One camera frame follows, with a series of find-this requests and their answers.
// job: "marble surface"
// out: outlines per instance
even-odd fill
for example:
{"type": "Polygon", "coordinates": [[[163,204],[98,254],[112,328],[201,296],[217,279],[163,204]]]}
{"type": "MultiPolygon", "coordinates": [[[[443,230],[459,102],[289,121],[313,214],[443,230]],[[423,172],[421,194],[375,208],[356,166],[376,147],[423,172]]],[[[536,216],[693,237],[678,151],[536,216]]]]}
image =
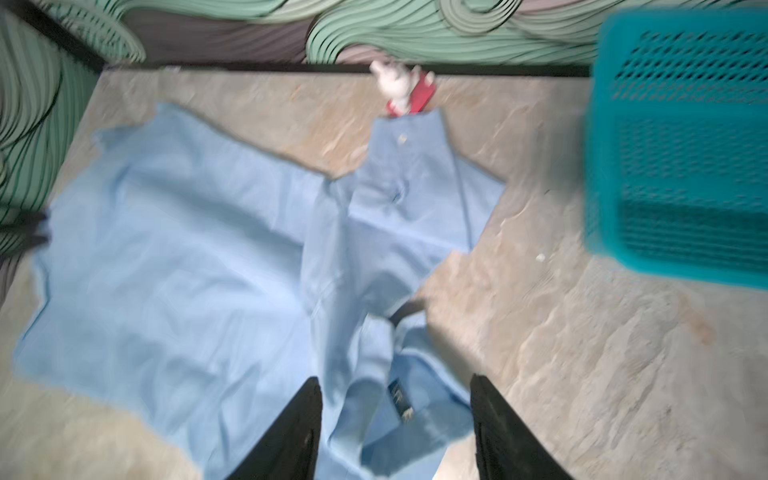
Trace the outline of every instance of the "marble surface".
{"type": "MultiPolygon", "coordinates": [[[[475,251],[419,292],[436,341],[462,378],[488,375],[575,478],[765,478],[768,293],[642,276],[584,250],[590,88],[439,79],[432,105],[456,149],[507,189],[475,251]]],[[[91,132],[145,121],[156,101],[334,177],[363,162],[384,104],[367,76],[106,73],[55,192],[97,156],[91,132]]],[[[0,313],[0,478],[199,478],[132,415],[12,375],[36,304],[25,261],[0,313]]],[[[436,478],[477,478],[473,442],[436,478]]]]}

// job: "stone floor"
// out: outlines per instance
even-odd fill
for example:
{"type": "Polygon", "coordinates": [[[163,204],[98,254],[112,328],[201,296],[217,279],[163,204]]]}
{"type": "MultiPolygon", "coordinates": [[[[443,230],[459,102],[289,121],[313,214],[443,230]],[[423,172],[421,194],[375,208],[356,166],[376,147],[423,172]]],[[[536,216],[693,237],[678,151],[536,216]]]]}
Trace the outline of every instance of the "stone floor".
{"type": "MultiPolygon", "coordinates": [[[[455,148],[507,189],[475,251],[420,292],[435,338],[463,378],[488,375],[575,478],[765,478],[768,293],[642,276],[584,250],[590,88],[439,79],[432,105],[455,148]]],[[[145,121],[156,101],[334,177],[363,162],[384,103],[367,76],[106,73],[56,192],[96,157],[91,132],[145,121]]],[[[0,313],[0,478],[198,478],[132,415],[11,374],[35,307],[25,263],[0,313]]],[[[476,477],[473,439],[436,476],[476,477]]]]}

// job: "figurine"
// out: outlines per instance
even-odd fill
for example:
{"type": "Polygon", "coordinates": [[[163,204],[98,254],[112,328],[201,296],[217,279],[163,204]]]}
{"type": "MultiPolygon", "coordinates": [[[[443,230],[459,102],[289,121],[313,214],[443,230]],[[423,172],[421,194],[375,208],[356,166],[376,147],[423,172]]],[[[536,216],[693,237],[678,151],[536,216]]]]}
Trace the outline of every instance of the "figurine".
{"type": "Polygon", "coordinates": [[[420,112],[435,93],[435,73],[425,74],[418,65],[409,71],[399,62],[374,60],[370,68],[379,90],[390,99],[387,110],[395,117],[420,112]]]}

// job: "black border trim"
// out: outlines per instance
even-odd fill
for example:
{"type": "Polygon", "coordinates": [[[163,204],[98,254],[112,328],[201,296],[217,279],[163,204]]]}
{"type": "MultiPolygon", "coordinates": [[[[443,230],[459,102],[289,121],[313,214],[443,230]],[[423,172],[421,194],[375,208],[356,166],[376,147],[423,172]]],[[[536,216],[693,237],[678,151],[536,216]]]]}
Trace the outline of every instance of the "black border trim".
{"type": "Polygon", "coordinates": [[[16,15],[24,23],[68,51],[94,73],[98,74],[104,70],[104,66],[107,64],[106,60],[79,38],[69,33],[53,18],[47,16],[34,3],[29,0],[0,0],[0,7],[16,15]]]}
{"type": "MultiPolygon", "coordinates": [[[[262,71],[273,73],[370,74],[368,65],[360,64],[296,64],[296,63],[140,63],[107,66],[109,70],[223,70],[262,71]]],[[[422,65],[438,75],[502,75],[509,77],[573,77],[589,78],[589,65],[422,65]]]]}

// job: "teal plastic basket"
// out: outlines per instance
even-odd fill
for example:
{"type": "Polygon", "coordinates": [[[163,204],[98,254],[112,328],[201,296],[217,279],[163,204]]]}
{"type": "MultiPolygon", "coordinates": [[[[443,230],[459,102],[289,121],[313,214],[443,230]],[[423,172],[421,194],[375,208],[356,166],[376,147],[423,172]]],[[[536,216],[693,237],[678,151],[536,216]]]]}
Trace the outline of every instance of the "teal plastic basket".
{"type": "Polygon", "coordinates": [[[768,10],[601,29],[586,240],[645,273],[768,287],[768,10]]]}

